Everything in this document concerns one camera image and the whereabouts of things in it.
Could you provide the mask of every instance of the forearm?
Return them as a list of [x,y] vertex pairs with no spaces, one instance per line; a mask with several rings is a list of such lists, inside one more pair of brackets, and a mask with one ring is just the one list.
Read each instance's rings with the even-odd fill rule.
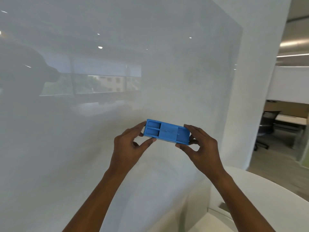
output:
[[239,232],[274,232],[230,175],[225,172],[213,184],[226,203]]
[[125,176],[108,169],[63,232],[99,232],[108,207]]

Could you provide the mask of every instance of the floor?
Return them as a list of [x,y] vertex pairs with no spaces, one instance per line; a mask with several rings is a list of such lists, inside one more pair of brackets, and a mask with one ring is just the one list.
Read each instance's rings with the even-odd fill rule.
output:
[[296,151],[290,148],[295,134],[276,130],[271,135],[259,137],[268,144],[253,152],[249,172],[285,187],[309,202],[309,169],[296,161]]

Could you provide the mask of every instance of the blue tray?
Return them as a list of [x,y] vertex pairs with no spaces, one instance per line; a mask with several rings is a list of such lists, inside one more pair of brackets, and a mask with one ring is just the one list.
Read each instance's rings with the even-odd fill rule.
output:
[[182,126],[148,119],[144,130],[144,136],[189,145],[190,131]]

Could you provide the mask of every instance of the ceiling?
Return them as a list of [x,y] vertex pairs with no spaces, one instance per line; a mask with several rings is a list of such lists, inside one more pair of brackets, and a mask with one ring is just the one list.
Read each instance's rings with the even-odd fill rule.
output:
[[[309,0],[292,0],[279,56],[309,53]],[[309,66],[309,56],[277,58],[278,66]]]

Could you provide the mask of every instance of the small compartment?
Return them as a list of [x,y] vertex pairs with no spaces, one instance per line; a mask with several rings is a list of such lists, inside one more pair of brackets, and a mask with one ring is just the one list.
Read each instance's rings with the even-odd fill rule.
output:
[[159,130],[147,128],[146,129],[146,134],[158,137],[159,136]]
[[161,122],[156,122],[156,121],[148,121],[148,124],[147,124],[148,127],[151,127],[151,128],[156,128],[156,129],[159,129],[160,126],[161,126]]
[[189,143],[190,131],[185,127],[179,127],[177,131],[176,141]]

